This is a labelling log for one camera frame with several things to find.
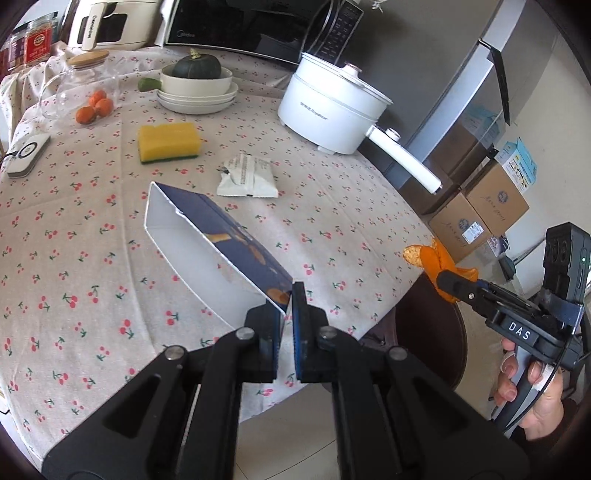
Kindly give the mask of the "stacked white plates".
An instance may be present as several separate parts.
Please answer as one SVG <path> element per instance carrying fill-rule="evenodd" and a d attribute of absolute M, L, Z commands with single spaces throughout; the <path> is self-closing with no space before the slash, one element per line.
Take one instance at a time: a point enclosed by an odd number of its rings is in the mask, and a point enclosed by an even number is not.
<path fill-rule="evenodd" d="M 175 113 L 205 115 L 221 112 L 235 102 L 238 96 L 238 84 L 231 82 L 228 92 L 221 95 L 182 96 L 156 91 L 158 103 Z"/>

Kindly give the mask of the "blue white product box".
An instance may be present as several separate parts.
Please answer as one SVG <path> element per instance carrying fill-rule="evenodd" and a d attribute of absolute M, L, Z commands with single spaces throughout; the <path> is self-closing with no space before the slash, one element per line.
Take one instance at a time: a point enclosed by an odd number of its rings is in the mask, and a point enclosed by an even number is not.
<path fill-rule="evenodd" d="M 497 155 L 497 161 L 521 193 L 536 183 L 537 164 L 520 137 L 504 145 Z"/>

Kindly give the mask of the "white wireless charger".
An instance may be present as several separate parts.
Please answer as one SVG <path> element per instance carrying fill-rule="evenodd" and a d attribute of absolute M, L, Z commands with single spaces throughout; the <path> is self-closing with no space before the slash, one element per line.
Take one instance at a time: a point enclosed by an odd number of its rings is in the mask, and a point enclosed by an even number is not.
<path fill-rule="evenodd" d="M 45 133 L 21 139 L 3 158 L 7 176 L 11 179 L 26 177 L 49 142 L 50 135 Z"/>

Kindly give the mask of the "glass jar wooden lid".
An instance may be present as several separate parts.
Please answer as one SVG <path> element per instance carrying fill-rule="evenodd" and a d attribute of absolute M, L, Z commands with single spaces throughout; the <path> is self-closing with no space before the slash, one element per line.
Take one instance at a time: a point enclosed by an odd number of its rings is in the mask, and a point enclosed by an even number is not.
<path fill-rule="evenodd" d="M 119 83 L 114 68 L 108 65 L 109 56 L 107 50 L 95 50 L 70 58 L 66 70 L 42 87 L 38 103 L 42 118 L 80 125 L 75 121 L 75 113 L 80 107 L 90 106 L 88 99 L 97 90 L 103 90 L 113 101 L 114 112 Z"/>

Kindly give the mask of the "brown trash bin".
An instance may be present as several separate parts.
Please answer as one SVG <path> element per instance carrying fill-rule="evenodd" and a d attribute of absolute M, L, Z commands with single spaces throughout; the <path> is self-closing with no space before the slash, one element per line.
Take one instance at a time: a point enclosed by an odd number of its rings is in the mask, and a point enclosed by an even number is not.
<path fill-rule="evenodd" d="M 381 351 L 404 347 L 451 388 L 466 369 L 468 340 L 459 308 L 444 300 L 425 274 L 361 343 Z"/>

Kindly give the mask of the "cherry print tablecloth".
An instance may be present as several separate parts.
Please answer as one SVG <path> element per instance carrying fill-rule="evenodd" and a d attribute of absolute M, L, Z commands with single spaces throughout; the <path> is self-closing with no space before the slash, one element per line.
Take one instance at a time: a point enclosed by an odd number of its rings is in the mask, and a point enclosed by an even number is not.
<path fill-rule="evenodd" d="M 287 300 L 290 285 L 253 285 L 239 255 L 303 282 L 355 337 L 416 282 L 403 251 L 429 229 L 364 156 L 322 154 L 280 124 L 287 69 L 224 54 L 238 97 L 191 117 L 137 88 L 172 52 L 115 52 L 117 107 L 83 126 L 42 115 L 66 58 L 1 84 L 11 146 L 50 137 L 29 175 L 1 180 L 1 385 L 35 465 L 162 350 L 238 327 L 239 294 Z"/>

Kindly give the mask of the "dark dustpan tool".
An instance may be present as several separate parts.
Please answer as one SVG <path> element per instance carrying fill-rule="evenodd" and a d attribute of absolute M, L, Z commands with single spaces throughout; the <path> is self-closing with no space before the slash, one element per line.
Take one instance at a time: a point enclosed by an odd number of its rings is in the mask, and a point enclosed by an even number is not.
<path fill-rule="evenodd" d="M 535 245 L 524 251 L 522 254 L 515 258 L 508 257 L 507 255 L 502 256 L 498 263 L 501 267 L 501 271 L 506 281 L 512 281 L 516 276 L 517 266 L 525 260 L 531 253 L 533 253 L 539 246 L 545 242 L 545 239 L 540 239 Z"/>

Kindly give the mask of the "white snack packet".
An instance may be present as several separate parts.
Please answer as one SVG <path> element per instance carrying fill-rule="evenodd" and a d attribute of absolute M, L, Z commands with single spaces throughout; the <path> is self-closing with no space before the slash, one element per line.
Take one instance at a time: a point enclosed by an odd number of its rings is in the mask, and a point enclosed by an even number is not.
<path fill-rule="evenodd" d="M 240 152 L 218 169 L 221 174 L 216 193 L 222 197 L 279 197 L 269 160 Z"/>

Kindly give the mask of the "dark green pumpkin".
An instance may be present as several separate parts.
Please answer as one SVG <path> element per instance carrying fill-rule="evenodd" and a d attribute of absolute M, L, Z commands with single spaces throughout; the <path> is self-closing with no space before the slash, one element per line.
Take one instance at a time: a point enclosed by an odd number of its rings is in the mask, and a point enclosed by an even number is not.
<path fill-rule="evenodd" d="M 221 62 L 211 55 L 191 48 L 189 54 L 178 60 L 171 75 L 177 78 L 214 80 L 221 77 Z"/>

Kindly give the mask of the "blue cookie box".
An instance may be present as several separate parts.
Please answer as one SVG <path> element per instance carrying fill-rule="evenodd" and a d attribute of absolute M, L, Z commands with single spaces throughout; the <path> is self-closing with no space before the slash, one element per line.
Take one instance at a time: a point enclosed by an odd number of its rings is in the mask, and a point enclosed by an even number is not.
<path fill-rule="evenodd" d="M 293 277 L 211 198 L 153 182 L 144 229 L 176 276 L 228 326 L 242 326 L 247 311 L 264 304 L 286 317 Z"/>

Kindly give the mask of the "orange peel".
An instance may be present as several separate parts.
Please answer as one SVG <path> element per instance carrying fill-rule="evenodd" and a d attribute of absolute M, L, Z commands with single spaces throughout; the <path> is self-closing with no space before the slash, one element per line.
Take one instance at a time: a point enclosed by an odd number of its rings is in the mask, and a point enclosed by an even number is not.
<path fill-rule="evenodd" d="M 458 267 L 448 250 L 437 239 L 434 239 L 430 245 L 410 245 L 405 247 L 403 258 L 409 264 L 422 268 L 436 288 L 437 293 L 449 303 L 457 303 L 458 299 L 445 293 L 437 286 L 437 277 L 441 272 L 449 270 L 472 282 L 476 282 L 479 278 L 479 272 L 476 268 L 465 269 Z"/>

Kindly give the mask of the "small orange fruit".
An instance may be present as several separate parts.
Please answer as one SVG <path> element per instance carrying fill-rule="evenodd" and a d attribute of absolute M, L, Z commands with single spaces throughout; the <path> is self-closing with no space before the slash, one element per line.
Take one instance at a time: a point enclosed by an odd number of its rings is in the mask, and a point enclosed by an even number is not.
<path fill-rule="evenodd" d="M 94 107 L 100 100 L 106 97 L 106 93 L 103 90 L 95 91 L 88 99 L 90 106 Z"/>
<path fill-rule="evenodd" d="M 95 103 L 94 109 L 98 117 L 105 118 L 113 112 L 114 103 L 110 98 L 105 97 Z"/>
<path fill-rule="evenodd" d="M 92 106 L 80 107 L 75 113 L 75 121 L 80 125 L 92 124 L 97 117 L 97 112 Z"/>

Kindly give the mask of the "grey refrigerator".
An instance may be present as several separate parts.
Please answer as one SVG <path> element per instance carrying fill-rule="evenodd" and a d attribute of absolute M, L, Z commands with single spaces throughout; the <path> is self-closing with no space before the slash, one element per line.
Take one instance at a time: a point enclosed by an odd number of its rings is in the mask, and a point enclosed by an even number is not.
<path fill-rule="evenodd" d="M 393 102 L 380 118 L 442 181 L 429 193 L 369 140 L 361 153 L 420 215 L 450 199 L 512 126 L 549 61 L 558 30 L 536 1 L 360 2 L 342 53 Z"/>

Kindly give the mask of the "lower cardboard box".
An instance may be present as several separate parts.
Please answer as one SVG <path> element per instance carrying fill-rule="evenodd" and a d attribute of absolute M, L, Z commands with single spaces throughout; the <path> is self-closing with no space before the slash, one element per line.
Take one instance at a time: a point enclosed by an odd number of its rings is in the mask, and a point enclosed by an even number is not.
<path fill-rule="evenodd" d="M 491 237 L 484 220 L 462 192 L 431 218 L 429 227 L 455 262 L 466 258 Z"/>

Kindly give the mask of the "red label jar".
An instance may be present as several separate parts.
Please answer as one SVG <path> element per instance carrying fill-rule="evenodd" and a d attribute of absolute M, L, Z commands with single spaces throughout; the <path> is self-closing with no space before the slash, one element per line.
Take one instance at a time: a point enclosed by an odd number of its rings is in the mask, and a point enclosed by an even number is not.
<path fill-rule="evenodd" d="M 51 53 L 57 12 L 51 12 L 17 27 L 8 39 L 8 71 L 46 60 Z"/>

